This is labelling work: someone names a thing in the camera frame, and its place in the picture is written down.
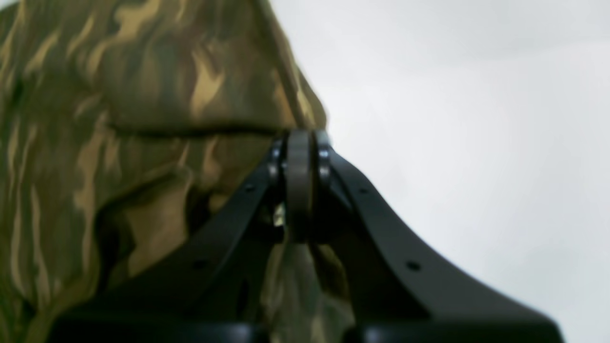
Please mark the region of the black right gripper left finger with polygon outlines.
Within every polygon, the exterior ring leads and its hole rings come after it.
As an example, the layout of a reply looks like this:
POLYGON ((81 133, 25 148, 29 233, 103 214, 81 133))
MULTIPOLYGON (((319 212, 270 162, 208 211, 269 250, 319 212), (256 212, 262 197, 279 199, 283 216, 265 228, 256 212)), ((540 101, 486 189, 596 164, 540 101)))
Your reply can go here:
POLYGON ((267 260, 283 231, 292 131, 273 143, 224 208, 172 254, 55 321, 50 343, 268 343, 258 323, 267 260))

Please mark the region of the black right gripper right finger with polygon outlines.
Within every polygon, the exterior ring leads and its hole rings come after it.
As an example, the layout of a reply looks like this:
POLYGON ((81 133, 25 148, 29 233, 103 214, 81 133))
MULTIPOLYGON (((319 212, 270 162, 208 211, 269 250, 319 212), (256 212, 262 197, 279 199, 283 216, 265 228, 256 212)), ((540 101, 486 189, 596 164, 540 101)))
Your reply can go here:
POLYGON ((345 343, 561 343, 546 315, 429 247, 325 131, 300 132, 300 239, 342 263, 356 318, 345 343))

